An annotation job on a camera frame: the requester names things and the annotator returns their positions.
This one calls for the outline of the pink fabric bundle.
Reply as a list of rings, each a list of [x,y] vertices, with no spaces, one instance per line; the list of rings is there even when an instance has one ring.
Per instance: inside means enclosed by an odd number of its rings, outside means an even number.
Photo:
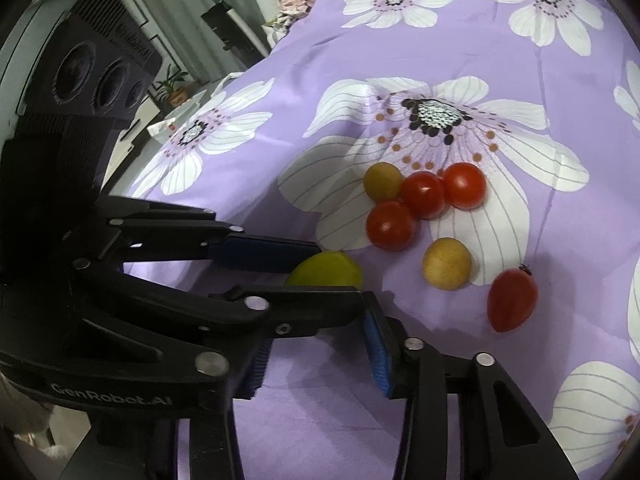
[[[317,0],[278,0],[278,10],[264,25],[268,38],[276,40],[288,34],[291,27],[306,18]]]

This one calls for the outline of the tan longan fruit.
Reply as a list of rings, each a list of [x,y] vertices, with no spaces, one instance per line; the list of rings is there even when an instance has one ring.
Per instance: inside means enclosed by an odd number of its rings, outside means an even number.
[[[425,281],[440,290],[456,290],[464,286],[470,279],[472,266],[469,249],[451,237],[435,240],[422,259]]]
[[[396,200],[404,180],[404,176],[394,165],[377,162],[364,174],[362,186],[367,196],[379,204]]]

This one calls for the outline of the green lime fruit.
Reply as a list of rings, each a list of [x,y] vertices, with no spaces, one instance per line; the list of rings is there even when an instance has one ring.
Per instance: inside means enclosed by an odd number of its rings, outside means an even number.
[[[320,252],[299,263],[284,282],[285,286],[355,288],[362,283],[360,266],[344,252]]]

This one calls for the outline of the purple floral tablecloth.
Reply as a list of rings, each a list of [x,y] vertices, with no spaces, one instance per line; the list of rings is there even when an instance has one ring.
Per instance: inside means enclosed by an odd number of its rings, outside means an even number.
[[[377,162],[469,162],[486,202],[384,252],[362,186]],[[639,50],[606,0],[318,0],[129,193],[350,255],[411,335],[491,353],[580,478],[603,477],[639,425]],[[473,259],[456,290],[423,277],[443,237]],[[520,264],[537,307],[497,333],[488,292]]]

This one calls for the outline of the small potted plant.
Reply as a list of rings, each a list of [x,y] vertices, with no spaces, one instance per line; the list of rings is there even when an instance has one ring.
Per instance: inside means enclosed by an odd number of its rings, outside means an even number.
[[[189,73],[171,64],[168,65],[165,77],[157,84],[155,99],[159,103],[170,102],[176,92],[180,92],[181,84]]]

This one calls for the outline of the oval red cherry tomato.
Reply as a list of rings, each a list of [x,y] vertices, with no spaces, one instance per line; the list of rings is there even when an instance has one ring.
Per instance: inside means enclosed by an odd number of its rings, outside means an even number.
[[[487,318],[497,333],[521,326],[537,307],[539,290],[533,273],[525,264],[500,273],[487,296]]]

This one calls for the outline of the black phone stand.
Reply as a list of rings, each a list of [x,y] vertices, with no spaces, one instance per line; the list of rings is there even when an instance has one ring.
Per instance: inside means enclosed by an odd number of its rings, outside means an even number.
[[[269,55],[262,40],[248,26],[242,16],[224,0],[210,0],[213,5],[202,15],[205,24],[246,68],[250,68]]]

